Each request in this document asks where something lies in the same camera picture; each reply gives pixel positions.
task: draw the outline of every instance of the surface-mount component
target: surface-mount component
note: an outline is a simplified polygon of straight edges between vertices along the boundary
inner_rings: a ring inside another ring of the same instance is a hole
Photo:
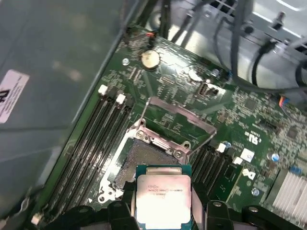
[[[295,139],[297,134],[298,134],[298,131],[297,131],[296,127],[293,126],[293,127],[289,128],[289,131],[287,132],[287,137],[289,137],[291,139]]]
[[[244,104],[244,106],[249,109],[250,111],[254,111],[256,106],[257,106],[257,101],[251,99],[251,98],[248,98]]]
[[[141,54],[141,62],[146,70],[155,70],[160,63],[160,55],[155,50],[147,50]]]
[[[135,178],[137,165],[178,164],[178,159],[166,154],[145,142],[136,139],[127,155],[125,163],[114,181],[117,188],[123,188],[125,182],[132,182]]]

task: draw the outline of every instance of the black cable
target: black cable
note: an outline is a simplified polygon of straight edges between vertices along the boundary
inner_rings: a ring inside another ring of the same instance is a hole
[[[212,2],[214,2],[215,0],[203,0],[201,2],[199,2],[198,4],[196,4],[196,6],[194,6],[191,11],[196,12],[199,9],[201,9],[204,5],[207,4],[211,4]],[[172,38],[172,42],[175,43],[180,36],[183,34],[183,32],[186,30],[187,26],[189,25],[190,21],[191,21],[192,15],[187,14],[186,18],[184,19],[181,27],[179,28],[179,30],[177,31],[177,33],[174,35],[174,37]]]
[[[161,8],[160,28],[159,34],[161,37],[167,39],[168,31],[171,27],[171,0],[163,0]]]
[[[222,29],[225,22],[228,23],[228,24],[232,24],[226,17],[221,18],[221,20],[219,21],[219,23],[218,23],[218,25],[215,29],[214,35],[213,35],[213,49],[214,49],[214,53],[215,53],[217,59],[219,60],[220,64],[222,65],[222,67],[224,69],[229,70],[229,68],[225,65],[225,63],[222,59],[222,56],[221,56],[221,53],[220,53],[220,50],[219,50],[219,46],[218,46],[218,34],[219,34],[220,30]]]
[[[255,59],[254,65],[253,65],[253,69],[251,72],[251,81],[253,83],[253,85],[257,86],[257,69],[258,69],[258,64],[261,61],[262,57],[271,52],[274,48],[275,45],[277,44],[276,41],[267,41],[262,47],[260,47],[260,49],[257,51],[258,55]]]
[[[302,90],[307,90],[307,86],[296,87],[296,88],[284,88],[284,89],[265,89],[254,86],[253,84],[243,80],[238,76],[238,55],[240,46],[240,36],[241,36],[241,25],[244,21],[244,9],[246,0],[238,0],[236,7],[236,14],[234,18],[234,30],[231,38],[231,69],[233,74],[233,81],[240,88],[252,92],[264,92],[264,93],[285,93],[285,92],[297,92]]]

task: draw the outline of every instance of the screw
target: screw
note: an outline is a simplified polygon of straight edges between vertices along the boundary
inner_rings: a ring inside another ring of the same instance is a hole
[[[258,209],[256,209],[255,207],[249,207],[248,208],[251,212],[258,212]]]
[[[136,133],[136,137],[137,138],[139,138],[139,139],[143,139],[144,138],[144,132],[143,131],[138,131],[137,133]]]
[[[253,194],[253,196],[259,196],[260,191],[259,191],[259,189],[257,189],[257,188],[253,188],[253,189],[251,190],[251,193]]]
[[[175,152],[174,156],[176,158],[180,158],[181,157],[181,152],[179,152],[179,151]]]
[[[128,58],[124,58],[123,61],[122,61],[123,66],[129,65],[129,63],[130,63],[130,61],[129,61]]]
[[[220,202],[213,202],[213,205],[216,206],[216,207],[222,206],[222,204]]]

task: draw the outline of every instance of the gray metal panel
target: gray metal panel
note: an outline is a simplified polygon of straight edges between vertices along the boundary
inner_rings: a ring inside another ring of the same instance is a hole
[[[138,1],[128,2],[126,15]],[[9,69],[30,75],[8,121],[0,124],[0,217],[38,178],[40,184],[47,179],[120,37],[122,3],[0,1],[0,81]]]
[[[182,24],[183,19],[186,17],[188,9],[191,9],[197,1],[198,0],[179,0],[173,2],[172,27],[170,28],[168,39],[172,39],[172,37],[177,32],[178,27]],[[149,29],[156,29],[159,25],[159,9],[159,6],[156,6],[154,9],[154,12],[152,13],[147,23],[147,27]],[[196,17],[192,19],[191,24],[194,24],[194,27],[191,30],[191,27],[189,27],[188,32],[184,33],[176,43],[178,45],[182,44],[185,34],[188,34],[189,39],[185,41],[183,47],[199,56],[207,57],[211,60],[215,60],[218,63],[212,45],[213,34],[217,23],[221,18],[221,15],[224,16],[224,14],[220,13],[216,8],[212,6],[204,6],[202,12],[200,13],[201,16],[196,15]],[[268,25],[270,24],[266,20],[263,21],[265,23],[263,22],[263,25],[261,26],[254,22],[253,25],[255,27],[257,26],[255,33],[241,39],[238,74],[240,77],[248,81],[251,81],[252,63],[255,55],[257,54],[257,50],[260,47],[258,42],[267,38],[267,36],[262,31],[257,30],[259,27],[262,30],[269,28]],[[284,31],[276,32],[276,34],[280,35],[280,37],[285,36]],[[218,36],[218,46],[221,56],[228,67],[230,67],[230,45],[231,31],[224,27]],[[295,81],[295,69],[298,65],[298,60],[301,58],[298,57],[297,54],[298,52],[294,53],[294,55],[292,53],[280,54],[278,52],[271,52],[270,54],[265,55],[258,67],[258,85],[264,88],[275,89],[297,87],[298,85]],[[302,91],[287,93],[286,97],[288,97],[291,103],[295,105],[307,102],[307,95]]]

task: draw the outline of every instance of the green circuit board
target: green circuit board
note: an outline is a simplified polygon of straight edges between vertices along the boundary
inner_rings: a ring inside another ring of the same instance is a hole
[[[305,141],[307,130],[288,119],[272,95],[240,90],[231,84],[228,73],[216,64],[160,37],[156,38],[153,47],[160,56],[159,66],[153,71],[147,71],[140,61],[140,54],[148,48],[148,37],[145,34],[146,31],[142,28],[134,27],[130,45],[127,46],[124,42],[119,44],[49,177],[34,213],[48,210],[52,196],[56,200],[67,203],[61,192],[55,194],[53,191],[61,177],[64,181],[65,175],[62,172],[67,162],[78,154],[73,149],[92,116],[97,101],[100,100],[98,90],[101,85],[127,95],[131,100],[131,106],[127,115],[119,112],[117,114],[119,118],[114,118],[112,121],[112,125],[118,125],[118,129],[111,131],[111,133],[116,132],[116,135],[107,134],[105,137],[105,140],[109,143],[111,141],[113,145],[107,147],[107,156],[104,165],[99,168],[99,173],[93,174],[92,171],[85,173],[86,169],[83,166],[79,167],[84,171],[84,175],[95,175],[95,178],[84,176],[84,181],[81,183],[70,182],[70,189],[66,189],[66,193],[70,193],[68,198],[70,207],[86,204],[99,209],[105,206],[97,202],[100,180],[109,167],[125,130],[141,117],[148,98],[153,96],[190,110],[206,123],[216,127],[217,134],[213,140],[216,143],[231,144],[228,154],[234,160],[236,157],[242,159],[240,162],[242,170],[237,172],[236,181],[228,184],[220,180],[221,184],[218,185],[221,189],[217,197],[226,201],[236,211],[240,211],[246,205],[264,206],[279,170],[297,164],[297,156],[307,147]],[[129,61],[123,65],[125,58]],[[195,71],[202,78],[202,82],[192,80],[189,75],[190,70]],[[206,83],[215,85],[219,89],[218,92],[203,94],[202,90]],[[292,108],[292,113],[297,117],[300,116],[300,111],[295,108]],[[149,107],[144,118],[149,129],[176,143],[188,141],[191,143],[192,150],[209,137],[202,129],[187,122],[186,118],[170,115],[163,110]],[[93,144],[98,145],[98,142],[94,140]],[[122,159],[127,155],[129,147],[125,149]],[[279,160],[276,162],[269,160],[274,153],[279,155]],[[195,162],[196,156],[197,154],[191,156],[191,164]],[[122,161],[117,162],[118,170],[110,175],[111,180],[118,173],[121,163]],[[92,164],[94,168],[96,164],[97,162],[94,161]],[[251,179],[249,174],[242,172],[243,170],[254,173],[254,177]],[[82,175],[82,173],[72,173],[76,175],[76,178]],[[58,191],[65,191],[67,183],[66,181],[58,186]],[[83,195],[85,187],[88,193]],[[253,193],[255,189],[258,189],[259,194]]]

